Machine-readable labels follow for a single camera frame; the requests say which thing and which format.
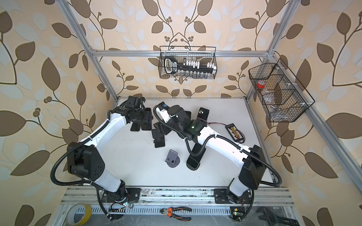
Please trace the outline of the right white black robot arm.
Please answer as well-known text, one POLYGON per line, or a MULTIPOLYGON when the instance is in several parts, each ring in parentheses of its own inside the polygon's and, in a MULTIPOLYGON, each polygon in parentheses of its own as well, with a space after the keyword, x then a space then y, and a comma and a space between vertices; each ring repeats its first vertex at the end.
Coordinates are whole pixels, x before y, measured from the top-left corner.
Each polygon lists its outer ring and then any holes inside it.
POLYGON ((185 142, 191 157, 198 158, 206 148, 211 148, 240 167, 239 175, 226 189, 227 200, 231 203, 240 203, 247 192, 254 199, 255 190, 260 184, 272 187, 282 185, 280 174, 265 161, 261 147, 242 145, 209 127, 209 110, 200 108, 197 118, 193 120, 179 105, 169 107, 158 104, 153 107, 153 114, 161 125, 174 131, 185 142))

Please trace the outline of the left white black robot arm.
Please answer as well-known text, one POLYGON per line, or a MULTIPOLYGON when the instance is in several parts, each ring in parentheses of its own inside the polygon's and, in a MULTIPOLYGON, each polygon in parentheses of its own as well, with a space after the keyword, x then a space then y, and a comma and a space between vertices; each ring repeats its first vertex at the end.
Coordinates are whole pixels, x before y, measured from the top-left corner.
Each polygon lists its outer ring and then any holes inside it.
POLYGON ((129 193, 125 188, 125 182, 116 178, 106 170, 101 152, 112 137, 126 124, 141 125, 142 122, 152 118, 152 114, 146 111, 145 98, 129 96, 119 106, 107 112, 107 119, 80 142, 71 142, 67 152, 54 164, 51 172, 51 181, 58 186, 73 186, 90 184, 96 188, 96 196, 102 212, 112 221, 113 216, 106 210, 101 201, 100 191, 113 195, 116 203, 127 207, 129 193), (56 178, 58 166, 67 160, 68 173, 79 177, 78 181, 63 182, 56 178))

